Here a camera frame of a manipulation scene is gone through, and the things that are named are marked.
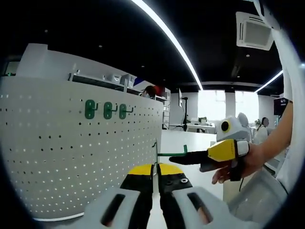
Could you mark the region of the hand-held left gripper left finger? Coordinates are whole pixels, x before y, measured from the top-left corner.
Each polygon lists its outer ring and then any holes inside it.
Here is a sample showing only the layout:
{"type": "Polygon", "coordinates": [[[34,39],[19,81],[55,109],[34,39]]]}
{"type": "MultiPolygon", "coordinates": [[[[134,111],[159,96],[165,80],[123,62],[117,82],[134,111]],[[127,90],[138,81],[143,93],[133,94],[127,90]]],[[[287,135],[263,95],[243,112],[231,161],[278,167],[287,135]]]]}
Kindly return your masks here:
{"type": "Polygon", "coordinates": [[[145,229],[153,202],[153,165],[131,169],[119,188],[107,189],[84,212],[85,229],[145,229]]]}

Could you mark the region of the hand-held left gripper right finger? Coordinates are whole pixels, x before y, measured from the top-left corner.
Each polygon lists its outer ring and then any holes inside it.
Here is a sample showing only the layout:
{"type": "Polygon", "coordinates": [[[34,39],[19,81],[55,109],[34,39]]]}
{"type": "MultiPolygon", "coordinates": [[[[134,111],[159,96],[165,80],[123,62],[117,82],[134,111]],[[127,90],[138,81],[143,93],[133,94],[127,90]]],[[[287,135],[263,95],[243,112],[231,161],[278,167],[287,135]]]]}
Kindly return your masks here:
{"type": "Polygon", "coordinates": [[[236,229],[238,219],[228,206],[202,187],[192,186],[183,171],[157,166],[160,205],[169,229],[236,229]]]}

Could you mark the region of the person's right hand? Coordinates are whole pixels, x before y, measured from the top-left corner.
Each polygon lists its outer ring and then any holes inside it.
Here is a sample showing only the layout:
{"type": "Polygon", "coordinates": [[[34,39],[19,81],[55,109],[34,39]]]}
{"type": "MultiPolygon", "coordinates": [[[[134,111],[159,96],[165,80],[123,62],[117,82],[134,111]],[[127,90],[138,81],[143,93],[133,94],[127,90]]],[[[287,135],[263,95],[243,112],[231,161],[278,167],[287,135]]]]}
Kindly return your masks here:
{"type": "MultiPolygon", "coordinates": [[[[250,152],[244,157],[245,166],[241,172],[241,178],[245,178],[261,169],[264,163],[274,156],[273,152],[269,144],[250,144],[250,152]]],[[[216,183],[222,184],[230,179],[230,164],[230,162],[223,162],[217,167],[218,170],[212,178],[213,185],[216,183]]]]}

